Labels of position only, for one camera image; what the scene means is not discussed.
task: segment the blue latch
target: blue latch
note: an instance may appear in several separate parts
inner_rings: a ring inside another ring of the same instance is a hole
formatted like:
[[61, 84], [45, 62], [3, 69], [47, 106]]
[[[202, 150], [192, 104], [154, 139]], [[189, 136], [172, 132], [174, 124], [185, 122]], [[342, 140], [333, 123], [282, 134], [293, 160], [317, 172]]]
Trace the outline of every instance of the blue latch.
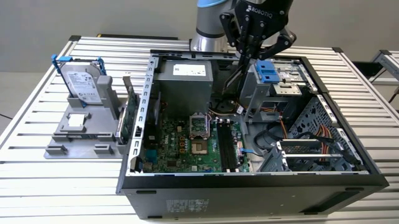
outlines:
[[280, 77], [274, 71], [274, 65], [270, 61], [257, 60], [254, 63], [254, 69], [261, 77], [262, 83], [278, 83]]

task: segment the blue tab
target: blue tab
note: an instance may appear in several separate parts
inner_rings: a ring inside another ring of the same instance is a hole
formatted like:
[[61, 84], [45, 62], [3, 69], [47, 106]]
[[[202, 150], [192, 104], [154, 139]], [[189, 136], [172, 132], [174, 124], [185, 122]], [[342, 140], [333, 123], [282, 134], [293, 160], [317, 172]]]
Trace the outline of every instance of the blue tab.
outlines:
[[261, 77], [262, 83], [278, 83], [280, 77], [274, 71], [274, 65], [270, 61], [257, 60], [254, 63], [254, 69]]
[[97, 57], [97, 62], [99, 63], [101, 73], [105, 76], [106, 72], [105, 72], [103, 60], [101, 59], [101, 57]]
[[58, 62], [70, 62], [71, 61], [71, 57], [70, 56], [61, 56], [57, 61]]
[[205, 8], [205, 7], [210, 7], [214, 6], [222, 2], [225, 2], [226, 0], [198, 0], [197, 1], [197, 7], [198, 8]]
[[244, 153], [254, 153], [254, 151], [252, 149], [240, 148], [238, 150]]

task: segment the white label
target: white label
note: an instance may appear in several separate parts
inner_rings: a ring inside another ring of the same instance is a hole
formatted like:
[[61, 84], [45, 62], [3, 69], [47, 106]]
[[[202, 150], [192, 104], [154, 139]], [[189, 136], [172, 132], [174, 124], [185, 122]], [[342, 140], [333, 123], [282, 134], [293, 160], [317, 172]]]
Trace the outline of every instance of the white label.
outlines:
[[174, 76], [205, 76], [205, 65], [176, 64], [173, 65]]
[[205, 212], [209, 199], [166, 200], [168, 212]]
[[237, 114], [242, 113], [244, 108], [241, 106], [237, 107]]
[[278, 74], [281, 78], [289, 78], [289, 75], [285, 72], [280, 72]]
[[79, 135], [67, 135], [66, 137], [67, 137], [67, 138], [71, 138], [71, 139], [79, 139], [79, 138], [81, 138]]
[[99, 103], [101, 99], [94, 86], [93, 78], [86, 72], [69, 71], [66, 75], [73, 86], [77, 98], [86, 104]]

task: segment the green circuit board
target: green circuit board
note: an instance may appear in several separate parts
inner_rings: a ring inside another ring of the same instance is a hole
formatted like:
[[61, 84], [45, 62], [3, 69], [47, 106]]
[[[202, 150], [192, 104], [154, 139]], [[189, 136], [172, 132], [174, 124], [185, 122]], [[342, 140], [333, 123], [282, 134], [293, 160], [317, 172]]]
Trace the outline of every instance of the green circuit board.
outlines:
[[[164, 119], [161, 122], [160, 144], [156, 149], [156, 162], [153, 160], [149, 162], [148, 158], [144, 159], [144, 172], [221, 172], [216, 125], [216, 122], [210, 122], [209, 138], [206, 140], [192, 140], [189, 139], [189, 121]], [[238, 124], [233, 124], [230, 129], [232, 132], [238, 133]], [[248, 171], [245, 156], [238, 171]]]

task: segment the aluminum extrusion table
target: aluminum extrusion table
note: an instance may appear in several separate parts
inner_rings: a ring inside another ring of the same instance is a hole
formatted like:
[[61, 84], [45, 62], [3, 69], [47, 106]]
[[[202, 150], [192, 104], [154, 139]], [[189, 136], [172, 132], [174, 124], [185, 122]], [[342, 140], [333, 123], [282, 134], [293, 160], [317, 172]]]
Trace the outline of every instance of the aluminum extrusion table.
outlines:
[[[81, 37], [67, 41], [58, 55], [81, 59], [101, 56], [113, 89], [118, 97], [125, 97], [121, 77], [130, 76], [140, 93], [149, 49], [188, 48], [188, 41]], [[278, 55], [308, 58], [389, 186], [326, 217], [181, 219], [170, 223], [399, 223], [399, 115], [346, 56], [334, 50], [292, 47]], [[62, 79], [50, 66], [0, 136], [0, 222], [146, 223], [138, 220], [126, 198], [114, 195], [120, 159], [42, 157], [67, 106], [66, 95]]]

